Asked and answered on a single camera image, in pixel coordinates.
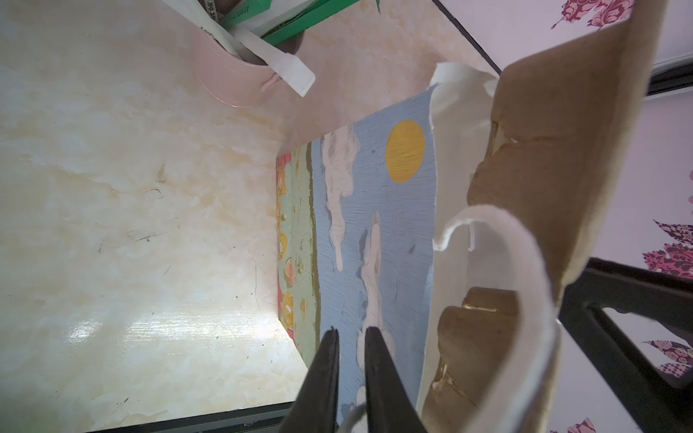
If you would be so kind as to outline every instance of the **pink cup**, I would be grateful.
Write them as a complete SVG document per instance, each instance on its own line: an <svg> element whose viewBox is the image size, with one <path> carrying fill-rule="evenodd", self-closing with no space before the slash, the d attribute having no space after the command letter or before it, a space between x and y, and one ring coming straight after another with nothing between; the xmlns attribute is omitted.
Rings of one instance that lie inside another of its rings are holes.
<svg viewBox="0 0 693 433"><path fill-rule="evenodd" d="M277 48L295 54L303 34ZM226 52L204 31L195 31L193 45L195 75L210 95L226 105L250 108L260 105L281 78L266 64L244 62Z"/></svg>

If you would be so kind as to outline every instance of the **painted canvas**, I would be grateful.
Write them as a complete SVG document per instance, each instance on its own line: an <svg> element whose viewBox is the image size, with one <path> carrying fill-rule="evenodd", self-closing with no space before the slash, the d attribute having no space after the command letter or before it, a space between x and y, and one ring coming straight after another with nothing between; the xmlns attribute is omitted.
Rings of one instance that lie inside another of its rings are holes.
<svg viewBox="0 0 693 433"><path fill-rule="evenodd" d="M277 161L279 319L306 364L339 330L338 422L365 401L369 326L416 405L433 275L433 89Z"/></svg>

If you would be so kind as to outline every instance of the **pink floral pattern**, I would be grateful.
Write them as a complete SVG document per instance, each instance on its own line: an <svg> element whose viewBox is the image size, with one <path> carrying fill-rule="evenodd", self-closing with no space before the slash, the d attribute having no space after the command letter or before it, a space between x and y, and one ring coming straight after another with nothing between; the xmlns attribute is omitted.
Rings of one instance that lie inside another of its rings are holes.
<svg viewBox="0 0 693 433"><path fill-rule="evenodd" d="M551 430L551 433L558 433L555 430ZM568 433L597 433L595 430L595 425L592 424L589 418L585 418L580 424L575 424L572 427L568 427Z"/></svg>
<svg viewBox="0 0 693 433"><path fill-rule="evenodd" d="M670 374L677 379L681 379L686 373L691 371L691 368L693 367L690 365L662 364L657 367L657 370L661 371L662 373Z"/></svg>
<svg viewBox="0 0 693 433"><path fill-rule="evenodd" d="M693 249L683 244L665 244L664 250L643 253L651 271L693 279Z"/></svg>
<svg viewBox="0 0 693 433"><path fill-rule="evenodd" d="M660 229L679 242L693 245L693 226L686 224L662 224L655 221Z"/></svg>
<svg viewBox="0 0 693 433"><path fill-rule="evenodd" d="M643 343L656 347L672 361L678 362L679 364L684 364L686 366L693 366L693 349L684 344L664 341Z"/></svg>
<svg viewBox="0 0 693 433"><path fill-rule="evenodd" d="M579 21L594 9L595 14L587 25L601 28L630 17L634 3L635 0L567 0L563 4L563 16L559 22Z"/></svg>
<svg viewBox="0 0 693 433"><path fill-rule="evenodd" d="M689 177L691 180L693 180L693 171L688 175L688 177ZM688 202L691 203L691 204L693 204L693 195L691 195L690 197L688 197Z"/></svg>
<svg viewBox="0 0 693 433"><path fill-rule="evenodd" d="M287 154L281 155L279 158L277 158L277 165L281 168L284 168L286 164L291 162L291 152Z"/></svg>
<svg viewBox="0 0 693 433"><path fill-rule="evenodd" d="M635 0L602 0L595 9L597 13L588 21L587 25L604 27L619 19L628 19L631 16L634 3Z"/></svg>
<svg viewBox="0 0 693 433"><path fill-rule="evenodd" d="M592 8L595 7L600 0L568 0L563 5L563 17L561 21L567 21L569 23L578 21L582 17L588 14Z"/></svg>

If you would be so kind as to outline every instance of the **painted flower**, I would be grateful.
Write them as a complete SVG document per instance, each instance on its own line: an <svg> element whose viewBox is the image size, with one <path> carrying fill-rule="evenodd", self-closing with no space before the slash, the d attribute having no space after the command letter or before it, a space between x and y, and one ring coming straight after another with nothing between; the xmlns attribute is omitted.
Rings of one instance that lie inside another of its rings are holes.
<svg viewBox="0 0 693 433"><path fill-rule="evenodd" d="M281 202L279 201L279 196L277 195L277 229L279 229L280 223L281 223Z"/></svg>
<svg viewBox="0 0 693 433"><path fill-rule="evenodd" d="M289 247L289 240L286 235L279 232L279 260L284 260L286 249Z"/></svg>
<svg viewBox="0 0 693 433"><path fill-rule="evenodd" d="M281 300L281 318L286 330L294 329L294 295L291 292L284 294Z"/></svg>
<svg viewBox="0 0 693 433"><path fill-rule="evenodd" d="M286 164L291 162L291 152L287 154L281 155L279 158L277 158L277 166L284 168L286 167Z"/></svg>
<svg viewBox="0 0 693 433"><path fill-rule="evenodd" d="M284 265L284 281L286 281L286 287L292 288L294 286L294 262L289 257Z"/></svg>
<svg viewBox="0 0 693 433"><path fill-rule="evenodd" d="M306 304L306 298L301 300L301 316L303 317L304 323L306 323L306 313L308 312L308 305Z"/></svg>
<svg viewBox="0 0 693 433"><path fill-rule="evenodd" d="M683 244L664 245L664 250L643 253L651 271L693 279L693 249Z"/></svg>
<svg viewBox="0 0 693 433"><path fill-rule="evenodd" d="M567 21L572 23L579 20L587 15L597 3L599 3L599 0L568 0L563 4L563 17L559 22Z"/></svg>
<svg viewBox="0 0 693 433"><path fill-rule="evenodd" d="M597 13L588 21L588 26L604 27L613 24L620 19L628 19L633 10L635 0L602 0L597 8Z"/></svg>
<svg viewBox="0 0 693 433"><path fill-rule="evenodd" d="M597 433L594 424L589 418L585 418L580 424L575 424L568 428L568 433Z"/></svg>
<svg viewBox="0 0 693 433"><path fill-rule="evenodd" d="M281 195L286 195L286 174L284 173L284 167L277 168L277 197Z"/></svg>
<svg viewBox="0 0 693 433"><path fill-rule="evenodd" d="M660 352L664 353L672 361L680 362L681 364L688 366L693 366L693 349L684 344L665 341L649 341L643 343L656 347L657 349L659 349Z"/></svg>
<svg viewBox="0 0 693 433"><path fill-rule="evenodd" d="M654 346L656 348L663 348L663 349L668 349L672 347L672 342L666 342L664 340L657 340L654 342Z"/></svg>
<svg viewBox="0 0 693 433"><path fill-rule="evenodd" d="M568 0L563 4L562 17L559 20L573 23L585 17L590 11L595 14L587 25L604 27L631 16L635 0Z"/></svg>

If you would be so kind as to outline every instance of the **painted white cloud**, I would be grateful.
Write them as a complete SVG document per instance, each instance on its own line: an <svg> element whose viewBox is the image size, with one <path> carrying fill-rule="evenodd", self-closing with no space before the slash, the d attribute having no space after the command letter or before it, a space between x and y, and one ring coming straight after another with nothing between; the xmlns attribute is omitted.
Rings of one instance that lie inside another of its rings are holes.
<svg viewBox="0 0 693 433"><path fill-rule="evenodd" d="M363 254L363 267L361 268L361 279L366 286L366 295L368 297L368 305L366 306L366 317L363 320L363 325L361 330L358 332L358 343L356 346L356 361L361 371L365 374L365 337L366 329L370 326L377 326L380 329L380 333L383 334L383 339L387 345L387 350L390 352L390 356L394 359L395 347L392 335L385 329L385 324L383 322L383 297L380 295L380 288L378 287L378 282L380 280L380 263L382 257L381 239L380 239L380 214L375 212L373 215L373 224L371 225L371 231L366 239L365 251ZM356 404L365 403L366 401L366 389L365 387L359 388L356 394ZM365 428L365 417L357 425L358 428L354 429L354 432L358 432L359 429L364 431Z"/></svg>
<svg viewBox="0 0 693 433"><path fill-rule="evenodd" d="M330 211L330 237L335 247L337 269L344 270L342 241L347 224L342 215L342 200L353 194L351 167L361 149L353 126L344 126L327 134L322 142L322 163L325 167L327 209Z"/></svg>

